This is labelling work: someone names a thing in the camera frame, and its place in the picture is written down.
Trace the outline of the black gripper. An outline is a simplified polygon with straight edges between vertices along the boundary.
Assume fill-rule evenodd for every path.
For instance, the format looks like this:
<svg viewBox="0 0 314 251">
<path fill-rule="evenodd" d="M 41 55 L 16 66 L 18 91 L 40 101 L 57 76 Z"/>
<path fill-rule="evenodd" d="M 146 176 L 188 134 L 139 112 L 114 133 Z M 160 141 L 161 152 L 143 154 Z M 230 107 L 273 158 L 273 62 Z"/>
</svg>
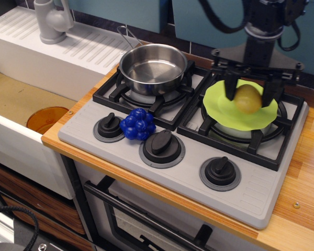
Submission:
<svg viewBox="0 0 314 251">
<path fill-rule="evenodd" d="M 238 79 L 245 77 L 262 80 L 262 108 L 273 100 L 279 101 L 284 92 L 283 82 L 294 83 L 299 80 L 305 65 L 287 57 L 275 49 L 274 42 L 248 39 L 236 47 L 218 48 L 212 51 L 212 68 L 225 78 L 225 93 L 234 100 Z"/>
</svg>

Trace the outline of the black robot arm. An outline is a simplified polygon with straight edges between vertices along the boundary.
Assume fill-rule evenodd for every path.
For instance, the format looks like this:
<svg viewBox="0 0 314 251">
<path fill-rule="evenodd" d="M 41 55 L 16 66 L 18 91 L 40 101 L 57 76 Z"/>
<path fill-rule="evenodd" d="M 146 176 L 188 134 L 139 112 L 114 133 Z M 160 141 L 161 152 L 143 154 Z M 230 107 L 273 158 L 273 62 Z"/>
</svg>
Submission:
<svg viewBox="0 0 314 251">
<path fill-rule="evenodd" d="M 280 99 L 284 85 L 299 81 L 304 65 L 276 50 L 282 47 L 282 34 L 292 26 L 297 40 L 300 30 L 295 20 L 304 14 L 305 1 L 250 1 L 244 12 L 243 29 L 247 34 L 244 44 L 212 51 L 213 69 L 225 80 L 229 100 L 236 96 L 237 83 L 242 77 L 264 81 L 262 106 Z"/>
</svg>

